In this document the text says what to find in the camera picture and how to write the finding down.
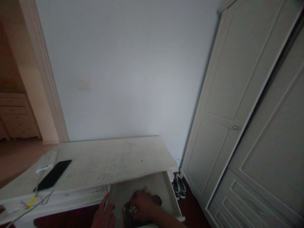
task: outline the wooden dresser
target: wooden dresser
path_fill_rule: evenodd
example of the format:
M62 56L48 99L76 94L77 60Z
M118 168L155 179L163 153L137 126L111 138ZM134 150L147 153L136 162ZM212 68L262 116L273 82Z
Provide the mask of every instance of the wooden dresser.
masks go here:
M26 94L0 93L0 138L31 138L41 135Z

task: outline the phone screen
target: phone screen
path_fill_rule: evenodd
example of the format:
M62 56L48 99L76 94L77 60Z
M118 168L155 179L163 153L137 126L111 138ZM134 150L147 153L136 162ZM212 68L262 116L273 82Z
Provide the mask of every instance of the phone screen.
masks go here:
M43 180L38 184L37 191L53 187L71 162L72 160L58 162L54 168L45 176L45 178L43 178Z

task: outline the black and white shoe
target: black and white shoe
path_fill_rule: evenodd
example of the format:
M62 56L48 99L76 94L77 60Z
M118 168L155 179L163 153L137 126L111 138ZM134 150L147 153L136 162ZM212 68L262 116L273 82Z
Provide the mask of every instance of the black and white shoe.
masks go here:
M186 198L186 187L185 187L185 185L184 185L183 181L181 180L181 177L178 173L175 175L175 179L177 181L177 185L178 185L179 190L180 190L180 197L182 199L185 199Z
M177 182L176 177L174 177L174 180L172 182L172 186L173 186L173 190L174 190L174 193L175 193L176 200L179 200L180 199L180 188L178 186L178 182Z

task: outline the dark red floor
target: dark red floor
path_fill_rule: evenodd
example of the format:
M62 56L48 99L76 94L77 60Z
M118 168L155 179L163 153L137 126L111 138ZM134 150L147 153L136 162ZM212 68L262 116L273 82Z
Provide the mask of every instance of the dark red floor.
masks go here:
M186 186L186 198L180 199L178 204L183 216L186 218L186 226L188 228L211 228L199 203L192 194L188 184L183 179ZM34 224L39 228L90 228L98 205L80 208L72 211L62 212L58 214L48 215L35 220Z

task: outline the object in drawer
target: object in drawer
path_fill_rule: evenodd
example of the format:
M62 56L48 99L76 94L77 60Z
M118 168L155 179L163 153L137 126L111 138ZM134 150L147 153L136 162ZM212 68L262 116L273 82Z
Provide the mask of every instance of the object in drawer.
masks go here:
M158 195L152 195L151 191L149 191L146 186L144 186L142 191L146 191L151 196L154 204L158 206L162 205L161 198ZM153 223L153 221L141 222L141 221L133 220L133 215L135 215L138 212L138 208L136 206L131 207L130 202L132 199L135 199L136 197L137 196L134 193L130 201L127 202L122 209L124 228L136 228Z

